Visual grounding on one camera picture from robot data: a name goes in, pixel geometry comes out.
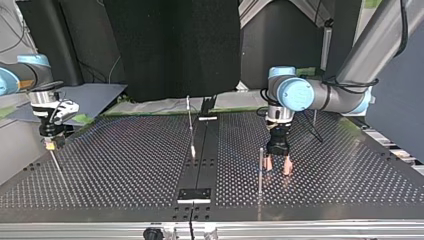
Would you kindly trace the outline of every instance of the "perforated metal table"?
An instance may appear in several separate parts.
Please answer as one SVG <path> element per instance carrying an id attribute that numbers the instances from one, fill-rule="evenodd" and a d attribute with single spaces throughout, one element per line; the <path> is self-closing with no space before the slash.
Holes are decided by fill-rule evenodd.
<path id="1" fill-rule="evenodd" d="M 402 234 L 413 225 L 424 236 L 424 178 L 347 119 L 319 113 L 320 143 L 297 114 L 289 138 L 294 173 L 283 177 L 277 159 L 272 171 L 263 172 L 259 198 L 259 148 L 269 137 L 264 119 L 254 112 L 217 115 L 216 121 L 196 122 L 195 158 L 185 115 L 99 118 L 59 152 L 66 183 L 44 156 L 0 187 L 0 233 L 38 226 L 24 223 L 67 223 L 72 229 L 75 223 L 93 229 L 113 223 L 135 236 L 134 225 L 126 224 L 132 222 L 141 229 L 180 228 L 184 239 L 210 224 L 252 230 L 318 221 L 328 229 L 336 223 L 323 221 L 337 221 L 341 229 L 365 220 L 389 221 Z M 196 188 L 211 189 L 210 204 L 177 204 L 180 189 Z"/>

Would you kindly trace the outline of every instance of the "thin metal stick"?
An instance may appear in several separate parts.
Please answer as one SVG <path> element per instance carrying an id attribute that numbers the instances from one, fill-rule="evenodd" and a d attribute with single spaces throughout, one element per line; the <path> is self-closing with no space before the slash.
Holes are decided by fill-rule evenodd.
<path id="1" fill-rule="evenodd" d="M 50 152 L 50 155 L 52 156 L 54 165 L 56 166 L 57 171 L 59 172 L 59 175 L 62 178 L 63 183 L 66 185 L 65 176 L 63 176 L 62 169 L 60 168 L 60 165 L 59 165 L 59 162 L 57 161 L 56 155 L 54 155 L 53 151 L 49 151 L 49 152 Z"/>
<path id="2" fill-rule="evenodd" d="M 191 143 L 190 143 L 190 149 L 191 149 L 191 155 L 193 158 L 196 157 L 196 149 L 194 148 L 194 135 L 193 135 L 193 122 L 191 119 L 191 104 L 190 104 L 190 96 L 187 95 L 187 111 L 188 111 L 188 121 L 190 123 L 190 135 L 191 135 Z"/>
<path id="3" fill-rule="evenodd" d="M 264 164 L 264 149 L 259 149 L 259 197 L 262 197 L 262 168 Z"/>
<path id="4" fill-rule="evenodd" d="M 62 178 L 62 181 L 63 181 L 63 184 L 65 185 L 66 191 L 71 193 L 71 191 L 69 190 L 68 184 L 65 181 L 65 176 L 63 175 L 62 168 L 60 167 L 59 162 L 57 161 L 56 155 L 54 154 L 54 152 L 52 150 L 50 150 L 49 152 L 50 152 L 50 155 L 52 156 L 54 165 L 56 166 L 57 171 L 59 172 L 59 175 Z M 75 195 L 75 193 L 74 193 L 74 196 L 71 197 L 72 203 L 74 203 L 74 198 L 77 199 L 77 196 Z"/>
<path id="5" fill-rule="evenodd" d="M 314 110 L 314 121 L 313 121 L 314 127 L 316 122 L 317 122 L 317 110 Z"/>

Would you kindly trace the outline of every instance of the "robotic arm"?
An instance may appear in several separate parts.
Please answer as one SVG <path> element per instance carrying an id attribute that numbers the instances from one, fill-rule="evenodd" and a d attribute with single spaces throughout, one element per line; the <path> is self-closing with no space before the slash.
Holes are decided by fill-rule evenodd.
<path id="1" fill-rule="evenodd" d="M 381 2 L 332 81 L 298 78 L 294 67 L 271 68 L 268 94 L 265 94 L 269 105 L 266 122 L 271 135 L 267 144 L 269 159 L 272 155 L 289 159 L 287 135 L 295 112 L 305 109 L 338 113 L 365 111 L 372 99 L 370 87 L 378 83 L 378 73 L 403 51 L 408 36 L 423 20 L 424 1 Z"/>
<path id="2" fill-rule="evenodd" d="M 63 123 L 79 110 L 78 104 L 61 98 L 56 91 L 60 85 L 62 82 L 54 82 L 49 61 L 42 54 L 19 55 L 15 64 L 0 62 L 0 96 L 27 93 L 33 113 L 41 121 L 39 131 L 47 150 L 64 145 Z"/>

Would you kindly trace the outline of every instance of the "black curtain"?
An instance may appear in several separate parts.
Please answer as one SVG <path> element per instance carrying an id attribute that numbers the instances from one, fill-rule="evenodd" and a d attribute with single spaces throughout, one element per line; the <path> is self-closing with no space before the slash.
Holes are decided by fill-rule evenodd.
<path id="1" fill-rule="evenodd" d="M 237 0 L 105 0 L 136 101 L 209 96 L 240 80 Z"/>

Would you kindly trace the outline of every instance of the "black panel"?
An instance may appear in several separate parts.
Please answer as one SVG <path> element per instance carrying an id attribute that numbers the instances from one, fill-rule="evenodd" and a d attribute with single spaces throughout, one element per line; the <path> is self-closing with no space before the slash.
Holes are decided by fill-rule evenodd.
<path id="1" fill-rule="evenodd" d="M 378 75 L 366 120 L 418 160 L 424 160 L 424 23 L 410 36 L 405 51 Z"/>
<path id="2" fill-rule="evenodd" d="M 207 96 L 240 79 L 235 0 L 105 1 L 136 101 Z"/>
<path id="3" fill-rule="evenodd" d="M 38 52 L 49 58 L 54 80 L 65 85 L 82 84 L 82 75 L 75 57 L 62 9 L 57 0 L 17 2 Z"/>
<path id="4" fill-rule="evenodd" d="M 362 0 L 335 1 L 335 15 L 325 77 L 337 74 L 355 40 Z"/>
<path id="5" fill-rule="evenodd" d="M 267 87 L 274 66 L 319 67 L 322 30 L 289 1 L 273 1 L 244 28 L 242 81 Z"/>
<path id="6" fill-rule="evenodd" d="M 62 0 L 61 6 L 85 82 L 107 82 L 113 64 L 120 56 L 113 30 L 102 1 Z M 119 61 L 111 83 L 125 83 Z"/>

